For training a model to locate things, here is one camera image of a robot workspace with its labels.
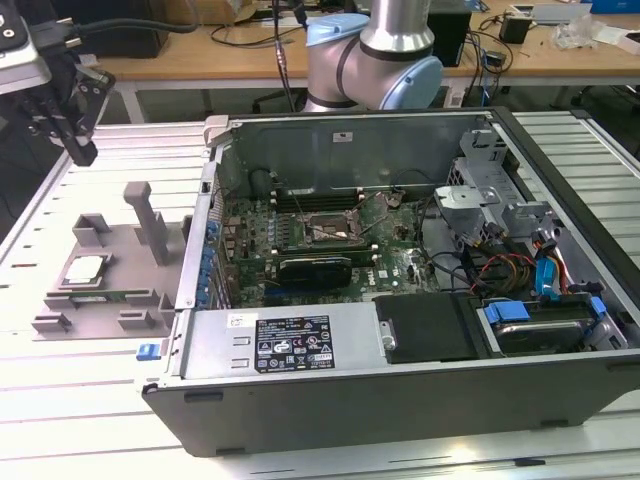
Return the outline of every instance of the red wire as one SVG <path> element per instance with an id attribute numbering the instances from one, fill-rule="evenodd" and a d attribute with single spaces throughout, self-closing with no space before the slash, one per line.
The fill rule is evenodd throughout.
<path id="1" fill-rule="evenodd" d="M 523 260 L 526 260 L 531 266 L 535 267 L 536 264 L 534 263 L 533 260 L 531 260 L 529 257 L 527 257 L 526 255 L 520 255 L 518 253 L 506 253 L 506 254 L 499 254 L 499 255 L 494 255 L 493 257 L 491 257 L 489 259 L 489 261 L 487 263 L 485 263 L 484 267 L 482 267 L 482 270 L 480 270 L 480 273 L 478 274 L 478 277 L 481 277 L 482 274 L 489 268 L 489 265 L 491 265 L 491 262 L 493 262 L 494 260 L 496 260 L 497 258 L 503 258 L 503 257 L 516 257 L 516 258 L 520 258 Z M 473 289 L 477 287 L 477 284 L 473 284 L 471 285 L 471 291 L 473 292 Z"/>

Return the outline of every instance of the metal slotted table surface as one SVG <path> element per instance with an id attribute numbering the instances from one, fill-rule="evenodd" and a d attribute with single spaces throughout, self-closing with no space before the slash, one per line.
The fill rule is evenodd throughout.
<path id="1" fill-rule="evenodd" d="M 640 182 L 599 127 L 565 113 L 518 116 L 638 262 Z M 178 221 L 195 204 L 202 124 L 102 127 L 89 169 L 63 156 L 0 249 L 0 478 L 614 478 L 640 472 L 640 392 L 581 427 L 201 459 L 153 415 L 137 386 L 161 362 L 137 362 L 149 339 L 33 342 L 30 321 L 75 242 L 71 225 L 99 211 L 133 224 L 121 199 L 149 180 L 152 205 Z M 605 146 L 598 136 L 607 143 Z"/>

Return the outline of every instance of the blue tab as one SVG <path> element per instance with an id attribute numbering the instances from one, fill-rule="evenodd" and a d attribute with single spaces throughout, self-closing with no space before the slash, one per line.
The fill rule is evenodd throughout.
<path id="1" fill-rule="evenodd" d="M 216 253 L 215 250 L 211 247 L 204 247 L 202 249 L 202 257 L 208 260 L 211 260 L 215 255 L 215 253 Z"/>
<path id="2" fill-rule="evenodd" d="M 524 303 L 519 301 L 494 302 L 485 307 L 484 313 L 489 323 L 526 322 L 531 319 Z"/>
<path id="3" fill-rule="evenodd" d="M 196 301 L 207 303 L 209 301 L 209 294 L 203 291 L 196 292 Z"/>
<path id="4" fill-rule="evenodd" d="M 553 279 L 556 276 L 556 264 L 549 258 L 540 258 L 536 264 L 535 288 L 538 295 L 546 295 L 557 300 L 559 295 L 553 290 Z"/>
<path id="5" fill-rule="evenodd" d="M 593 307 L 593 311 L 595 312 L 598 320 L 604 317 L 607 313 L 607 306 L 600 297 L 591 297 L 591 307 Z"/>
<path id="6" fill-rule="evenodd" d="M 204 272 L 200 273 L 200 275 L 198 276 L 198 286 L 202 288 L 209 286 L 209 276 Z"/>
<path id="7" fill-rule="evenodd" d="M 136 360 L 139 362 L 147 362 L 149 360 L 160 360 L 160 345 L 157 343 L 143 343 L 138 348 Z"/>

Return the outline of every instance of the motherboard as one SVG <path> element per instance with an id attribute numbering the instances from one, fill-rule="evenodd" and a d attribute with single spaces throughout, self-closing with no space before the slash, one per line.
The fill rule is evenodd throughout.
<path id="1" fill-rule="evenodd" d="M 403 195 L 360 194 L 350 205 L 227 199 L 220 248 L 232 305 L 361 302 L 438 291 L 417 246 L 419 202 L 405 203 Z"/>

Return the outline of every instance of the wooden desk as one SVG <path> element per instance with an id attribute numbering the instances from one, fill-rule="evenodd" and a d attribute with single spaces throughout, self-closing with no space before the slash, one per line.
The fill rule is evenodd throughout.
<path id="1" fill-rule="evenodd" d="M 488 0 L 491 11 L 474 14 L 472 28 L 482 20 L 502 13 L 510 0 Z M 598 15 L 608 25 L 640 29 L 640 15 Z M 240 49 L 211 41 L 213 27 L 202 27 L 188 35 L 171 34 L 158 58 L 136 60 L 105 58 L 104 69 L 117 79 L 132 123 L 144 122 L 144 112 L 136 92 L 139 90 L 183 90 L 217 88 L 280 88 L 280 78 L 272 48 Z M 487 32 L 497 35 L 499 25 Z M 501 79 L 501 85 L 569 86 L 624 85 L 640 83 L 640 56 L 606 44 L 597 48 L 559 50 L 551 43 L 552 27 L 531 30 L 523 45 L 513 45 L 513 65 Z M 268 37 L 272 29 L 256 25 L 234 27 L 218 32 L 220 38 L 250 42 Z M 306 87 L 308 72 L 305 35 L 294 32 L 286 38 L 287 63 L 292 87 Z M 505 50 L 489 38 L 483 47 Z M 445 69 L 443 85 L 449 87 L 447 106 L 459 106 L 475 71 L 473 48 L 467 45 L 457 68 Z"/>

